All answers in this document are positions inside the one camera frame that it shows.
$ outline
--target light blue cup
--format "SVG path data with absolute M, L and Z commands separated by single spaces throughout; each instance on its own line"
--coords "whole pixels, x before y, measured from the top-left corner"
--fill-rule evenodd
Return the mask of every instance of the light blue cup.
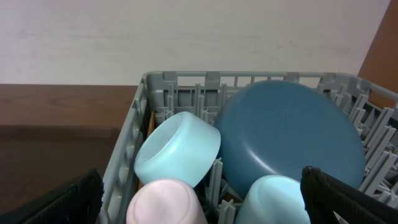
M 141 146 L 134 171 L 143 184 L 175 178 L 196 186 L 220 149 L 220 132 L 189 112 L 164 121 Z
M 300 183 L 281 175 L 256 180 L 246 195 L 235 224 L 310 223 Z

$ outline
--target plastic cup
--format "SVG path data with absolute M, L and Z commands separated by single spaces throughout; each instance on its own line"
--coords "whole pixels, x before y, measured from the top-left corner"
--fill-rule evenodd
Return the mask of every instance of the plastic cup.
M 268 175 L 251 186 L 235 224 L 310 223 L 300 183 L 281 175 Z
M 207 224 L 197 195 L 177 179 L 153 181 L 132 198 L 127 224 Z
M 141 146 L 134 171 L 144 184 L 164 178 L 196 186 L 220 149 L 220 132 L 188 112 L 164 121 Z

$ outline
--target plastic basket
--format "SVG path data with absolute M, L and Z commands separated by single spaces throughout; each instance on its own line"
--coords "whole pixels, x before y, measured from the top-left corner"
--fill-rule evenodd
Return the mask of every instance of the plastic basket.
M 379 108 L 368 101 L 368 96 L 370 91 L 376 91 L 398 102 L 397 93 L 344 73 L 150 72 L 138 86 L 103 177 L 103 206 L 98 221 L 125 223 L 127 206 L 139 181 L 133 163 L 147 134 L 151 111 L 155 111 L 157 124 L 181 111 L 189 111 L 213 124 L 217 112 L 242 87 L 270 79 L 312 85 L 314 91 L 329 98 L 349 116 L 366 152 L 365 178 L 359 190 L 396 208 L 398 110 Z M 221 180 L 221 170 L 222 162 L 216 160 L 206 201 L 218 212 L 218 223 L 230 224 L 239 205 L 225 201 L 218 205 L 219 194 L 231 191 Z

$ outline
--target pink cup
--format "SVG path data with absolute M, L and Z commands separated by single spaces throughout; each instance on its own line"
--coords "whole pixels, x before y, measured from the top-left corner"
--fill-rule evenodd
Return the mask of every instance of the pink cup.
M 155 180 L 132 198 L 127 224 L 207 224 L 193 189 L 177 179 Z

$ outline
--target white wall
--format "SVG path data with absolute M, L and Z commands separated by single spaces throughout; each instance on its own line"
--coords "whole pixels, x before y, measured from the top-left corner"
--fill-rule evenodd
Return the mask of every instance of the white wall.
M 357 74 L 389 0 L 0 0 L 0 83 L 150 70 Z

